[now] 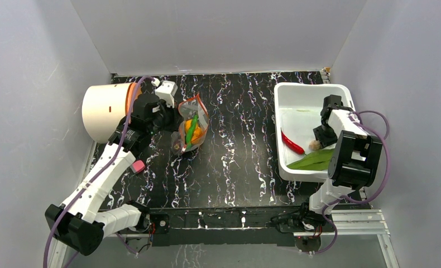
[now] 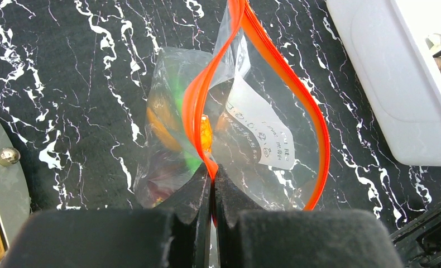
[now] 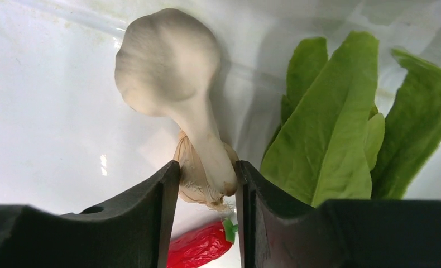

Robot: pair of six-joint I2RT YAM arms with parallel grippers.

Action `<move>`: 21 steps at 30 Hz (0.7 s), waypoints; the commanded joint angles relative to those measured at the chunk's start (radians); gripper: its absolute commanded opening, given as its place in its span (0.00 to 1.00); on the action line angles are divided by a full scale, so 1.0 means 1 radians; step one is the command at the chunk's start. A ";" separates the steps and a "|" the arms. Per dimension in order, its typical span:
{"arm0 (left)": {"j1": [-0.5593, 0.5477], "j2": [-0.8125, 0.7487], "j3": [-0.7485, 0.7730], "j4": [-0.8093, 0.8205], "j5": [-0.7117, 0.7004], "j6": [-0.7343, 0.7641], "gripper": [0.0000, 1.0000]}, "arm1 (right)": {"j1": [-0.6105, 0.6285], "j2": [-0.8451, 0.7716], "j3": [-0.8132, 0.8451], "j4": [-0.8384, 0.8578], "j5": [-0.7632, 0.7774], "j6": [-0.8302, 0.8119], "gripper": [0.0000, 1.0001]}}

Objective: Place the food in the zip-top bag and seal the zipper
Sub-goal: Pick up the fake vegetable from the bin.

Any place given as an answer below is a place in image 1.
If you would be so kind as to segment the clear zip top bag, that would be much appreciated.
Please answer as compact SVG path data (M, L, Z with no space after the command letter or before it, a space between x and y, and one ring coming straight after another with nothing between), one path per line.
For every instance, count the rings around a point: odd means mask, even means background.
M171 150L175 155L194 151L204 142L209 128L209 115L200 95L178 105L181 122L171 135Z

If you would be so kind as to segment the red chili pepper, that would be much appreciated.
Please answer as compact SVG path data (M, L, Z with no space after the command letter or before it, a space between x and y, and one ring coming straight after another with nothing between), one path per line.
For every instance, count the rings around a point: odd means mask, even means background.
M305 150L301 146L299 146L298 144L293 142L291 139L289 139L286 136L286 134L284 133L282 128L280 129L280 131L281 131L281 140L287 148L289 148L291 151L293 151L294 153L296 153L298 155L305 154Z

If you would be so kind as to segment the green chili pepper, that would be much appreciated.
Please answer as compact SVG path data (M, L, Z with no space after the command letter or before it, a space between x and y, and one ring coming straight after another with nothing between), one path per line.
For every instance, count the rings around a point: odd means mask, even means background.
M197 128L197 123L198 123L198 115L194 115L194 117L188 121L186 121L185 124L185 142L187 147L191 147L192 146L192 140L193 140L193 136L194 133L196 131Z

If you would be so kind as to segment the orange fruit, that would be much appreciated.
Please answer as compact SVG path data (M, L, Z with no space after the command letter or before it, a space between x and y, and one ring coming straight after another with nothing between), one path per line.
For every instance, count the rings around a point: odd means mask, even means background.
M193 140L192 140L192 145L199 143L199 140L200 140L202 134L203 134L203 131L202 131L201 127L199 126L199 123L197 123L197 128L194 133Z

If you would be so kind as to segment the garlic bulb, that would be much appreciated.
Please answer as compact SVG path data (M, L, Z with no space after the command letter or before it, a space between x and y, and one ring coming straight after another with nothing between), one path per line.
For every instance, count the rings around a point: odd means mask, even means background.
M322 148L322 145L318 140L312 140L308 146L311 151L318 151Z

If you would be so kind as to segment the dark red apple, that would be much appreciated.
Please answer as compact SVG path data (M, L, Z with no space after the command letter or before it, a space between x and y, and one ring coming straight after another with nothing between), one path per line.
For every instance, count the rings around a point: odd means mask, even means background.
M171 150L174 155L182 155L184 153L184 144L176 142L172 144Z

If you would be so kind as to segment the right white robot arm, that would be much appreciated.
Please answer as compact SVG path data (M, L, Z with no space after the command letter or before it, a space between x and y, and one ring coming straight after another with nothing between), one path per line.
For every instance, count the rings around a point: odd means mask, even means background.
M320 115L321 124L313 130L315 139L322 147L333 145L334 149L327 179L298 216L305 231L324 225L341 199L372 185L382 152L382 141L359 126L354 110L344 106L341 96L325 97Z

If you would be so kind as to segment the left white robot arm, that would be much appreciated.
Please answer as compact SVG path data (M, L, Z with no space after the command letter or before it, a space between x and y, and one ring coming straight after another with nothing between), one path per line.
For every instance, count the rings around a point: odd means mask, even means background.
M153 135L174 132L180 115L173 96L142 93L108 138L102 156L82 183L60 205L45 211L50 238L64 243L83 256L92 254L102 240L126 228L144 232L150 227L149 209L129 201L119 208L100 212L100 207L123 173L141 171L136 157L149 146Z

